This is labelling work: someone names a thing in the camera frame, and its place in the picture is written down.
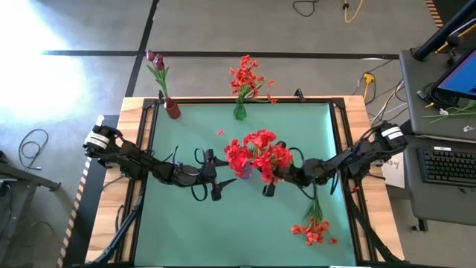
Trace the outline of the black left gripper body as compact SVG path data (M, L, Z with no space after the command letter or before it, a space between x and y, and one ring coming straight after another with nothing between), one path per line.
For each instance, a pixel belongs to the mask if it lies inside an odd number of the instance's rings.
M173 181L179 187L190 187L192 195L196 201L205 201L208 198L207 184L211 184L211 199L213 201L219 201L222 198L222 190L219 189L219 182L216 181L218 168L214 164L214 152L212 149L203 150L197 147L194 150L195 161L200 164L200 167L194 167L191 165L185 165L176 161L176 153L178 148L173 151ZM199 199L194 191L194 186L201 185L204 188L205 195Z

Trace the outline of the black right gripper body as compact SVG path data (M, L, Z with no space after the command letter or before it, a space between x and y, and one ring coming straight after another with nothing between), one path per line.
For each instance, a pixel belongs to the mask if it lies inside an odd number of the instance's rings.
M299 168L293 164L290 164L288 167L276 167L272 172L274 178L263 188L263 196L273 197L277 181L283 180L297 186L305 197L311 198L311 196L304 191L304 188L312 183L311 163L312 160L307 159Z

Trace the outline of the orange artificial flower bunch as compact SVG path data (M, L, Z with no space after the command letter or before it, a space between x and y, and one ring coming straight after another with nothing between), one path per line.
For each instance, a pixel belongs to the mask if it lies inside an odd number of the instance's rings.
M242 56L238 68L230 68L229 73L233 80L229 83L232 94L237 97L237 107L244 106L247 101L276 104L277 99L273 98L269 92L266 92L266 100L260 100L261 88L271 89L274 85L273 80L267 80L265 76L255 73L259 63L251 56Z
M301 192L310 199L310 203L303 216L301 224L294 224L290 231L293 235L302 235L307 246L316 243L324 244L328 240L329 244L338 243L338 238L330 233L330 223L324 218L324 213L318 199L318 189L316 184L312 185L312 196L308 195L303 189Z

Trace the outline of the red ribbed glass vase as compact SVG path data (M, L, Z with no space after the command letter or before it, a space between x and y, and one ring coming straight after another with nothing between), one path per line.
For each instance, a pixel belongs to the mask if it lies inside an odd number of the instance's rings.
M181 111L179 105L172 98L166 98L164 102L164 108L171 119L179 119Z

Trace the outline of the green table mat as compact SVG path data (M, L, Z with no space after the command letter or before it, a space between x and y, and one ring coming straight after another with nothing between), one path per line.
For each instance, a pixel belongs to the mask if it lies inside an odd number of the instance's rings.
M327 160L336 154L330 107L326 103L252 103L243 121L234 118L234 105L181 105L173 120L164 110L157 117L152 148L165 159L177 147L176 158L197 166L194 150L212 149L218 158L232 139L257 130L270 130L292 148L296 162ZM237 179L228 167L217 179ZM138 232L135 264L140 267L283 267L353 265L356 262L346 205L340 186L318 187L318 199L335 245L305 244L290 228L301 224L310 199L288 182L277 184L273 197L262 194L263 182L254 172L222 191L222 198L196 201L190 188L147 180Z

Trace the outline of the black hazard-striped floor mat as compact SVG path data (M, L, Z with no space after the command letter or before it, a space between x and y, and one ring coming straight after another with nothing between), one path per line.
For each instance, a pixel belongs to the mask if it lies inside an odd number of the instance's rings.
M94 231L105 178L106 169L97 160L87 157L55 268L89 263L103 253L105 246L94 244L97 241Z

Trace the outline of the white paper sheet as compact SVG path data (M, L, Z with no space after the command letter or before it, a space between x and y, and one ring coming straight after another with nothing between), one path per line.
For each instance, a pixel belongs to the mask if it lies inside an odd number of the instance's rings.
M404 188L405 187L405 165L403 153L392 156L382 165L382 174L387 185Z

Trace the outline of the grey computer cart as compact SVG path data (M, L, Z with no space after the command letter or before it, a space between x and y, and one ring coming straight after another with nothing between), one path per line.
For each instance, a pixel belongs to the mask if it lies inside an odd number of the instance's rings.
M405 187L416 218L476 226L476 183L423 181L422 149L476 155L476 117L451 116L436 122L439 112L427 108L418 95L445 74L447 60L445 54L430 55L423 61L414 59L410 50L399 54L409 110L409 119L402 125L409 142L404 151Z

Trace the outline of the grey metal stand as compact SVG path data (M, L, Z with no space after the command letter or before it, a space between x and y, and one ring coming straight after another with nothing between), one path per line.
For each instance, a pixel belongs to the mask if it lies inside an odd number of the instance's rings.
M9 268L14 243L19 238L24 213L38 187L58 191L61 183L12 167L0 150L0 268Z

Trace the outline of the black computer keyboard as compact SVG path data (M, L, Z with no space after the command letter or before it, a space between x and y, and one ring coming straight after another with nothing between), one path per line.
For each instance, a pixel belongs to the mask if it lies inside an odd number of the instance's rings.
M476 153L425 148L417 152L424 183L476 188Z

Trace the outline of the spare green flower stem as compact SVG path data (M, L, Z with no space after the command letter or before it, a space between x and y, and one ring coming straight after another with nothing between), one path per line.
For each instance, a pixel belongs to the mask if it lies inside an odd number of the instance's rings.
M430 124L434 124L443 119L453 118L474 118L476 117L476 100L469 101L463 108L450 107L440 108L438 115L424 115L424 119L431 119Z

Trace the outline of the monitor with blue screen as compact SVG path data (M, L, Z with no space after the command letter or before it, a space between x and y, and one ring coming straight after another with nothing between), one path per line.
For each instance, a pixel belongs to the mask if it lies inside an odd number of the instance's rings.
M438 92L476 101L476 48L460 57L434 88Z

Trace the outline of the black monitor pole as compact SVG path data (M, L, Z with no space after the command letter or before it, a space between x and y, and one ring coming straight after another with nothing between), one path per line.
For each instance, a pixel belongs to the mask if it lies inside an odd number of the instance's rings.
M474 11L476 0L469 0L456 14L434 33L420 48L413 52L413 58L422 62L431 52L440 48L447 37L453 33Z

